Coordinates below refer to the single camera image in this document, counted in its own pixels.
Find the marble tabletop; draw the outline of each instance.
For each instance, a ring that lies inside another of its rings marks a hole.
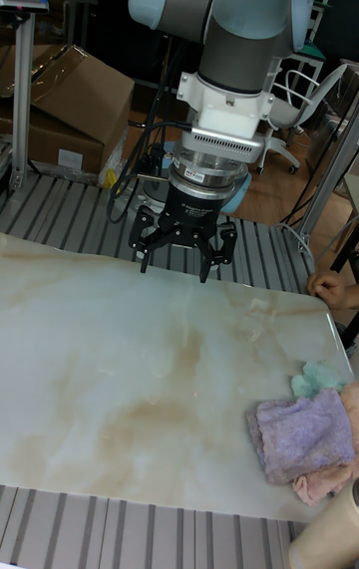
[[[244,413],[304,362],[353,379],[318,299],[0,235],[0,483],[307,520]]]

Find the robotic arm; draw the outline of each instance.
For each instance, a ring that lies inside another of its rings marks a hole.
[[[259,157],[257,133],[270,121],[273,95],[263,90],[273,58],[288,57],[304,44],[313,0],[129,0],[134,20],[151,29],[203,44],[196,74],[182,73],[178,99],[189,105],[190,129],[176,142],[168,192],[157,228],[142,206],[130,244],[149,253],[167,243],[198,247],[200,280],[210,266],[230,263],[235,227],[222,226],[222,247],[210,240],[221,211],[233,212],[248,185],[246,163]]]

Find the office chair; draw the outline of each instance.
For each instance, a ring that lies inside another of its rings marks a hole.
[[[292,163],[292,166],[289,168],[289,172],[297,172],[300,167],[298,159],[296,159],[291,154],[291,152],[286,149],[285,142],[283,140],[273,137],[273,132],[277,131],[278,129],[295,129],[296,127],[303,124],[306,120],[308,120],[313,115],[314,111],[326,96],[326,94],[329,93],[334,84],[340,80],[346,67],[346,64],[342,64],[340,67],[335,69],[335,71],[332,71],[332,73],[330,73],[321,84],[314,82],[311,80],[311,78],[308,78],[300,71],[295,71],[293,69],[286,73],[285,86],[274,82],[274,87],[283,89],[286,92],[288,101],[285,102],[279,98],[274,99],[272,110],[268,119],[269,129],[264,135],[264,149],[258,161],[257,172],[259,174],[262,174],[264,171],[265,157],[269,150],[279,152],[279,154],[289,159],[289,161]],[[313,91],[309,98],[306,98],[300,93],[292,91],[289,88],[289,75],[291,73],[309,80],[316,86],[316,89]],[[292,96],[296,96],[303,101],[300,109],[296,109],[292,106]]]

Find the finger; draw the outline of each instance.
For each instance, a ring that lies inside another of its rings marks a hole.
[[[315,295],[315,280],[317,276],[318,275],[314,272],[307,279],[307,290],[311,295]]]
[[[308,289],[310,294],[315,293],[316,286],[325,286],[327,288],[335,288],[342,284],[342,279],[336,272],[318,272],[311,275],[313,277],[308,282]]]
[[[323,299],[323,301],[325,301],[325,303],[327,303],[328,306],[334,305],[338,300],[337,295],[333,294],[332,292],[330,292],[330,290],[321,285],[315,286],[315,294],[317,294],[321,299]]]

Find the human hand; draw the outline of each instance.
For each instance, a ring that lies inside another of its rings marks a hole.
[[[337,272],[314,272],[308,277],[307,289],[312,297],[318,295],[333,310],[349,307],[343,278]]]

